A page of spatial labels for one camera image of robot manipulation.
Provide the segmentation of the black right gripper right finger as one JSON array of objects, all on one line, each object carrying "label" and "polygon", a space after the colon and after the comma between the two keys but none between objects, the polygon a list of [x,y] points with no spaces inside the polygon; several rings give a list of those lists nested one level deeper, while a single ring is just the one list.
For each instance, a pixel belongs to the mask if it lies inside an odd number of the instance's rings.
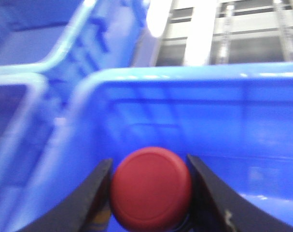
[{"label": "black right gripper right finger", "polygon": [[241,197],[199,157],[187,155],[193,184],[191,222],[196,232],[293,232],[293,226]]}]

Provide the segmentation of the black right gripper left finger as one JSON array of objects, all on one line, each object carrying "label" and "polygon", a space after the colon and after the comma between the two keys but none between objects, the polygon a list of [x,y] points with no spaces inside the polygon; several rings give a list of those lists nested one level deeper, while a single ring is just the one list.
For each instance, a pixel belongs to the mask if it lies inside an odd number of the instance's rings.
[{"label": "black right gripper left finger", "polygon": [[111,210],[109,187],[113,160],[103,159],[64,200],[22,232],[106,232]]}]

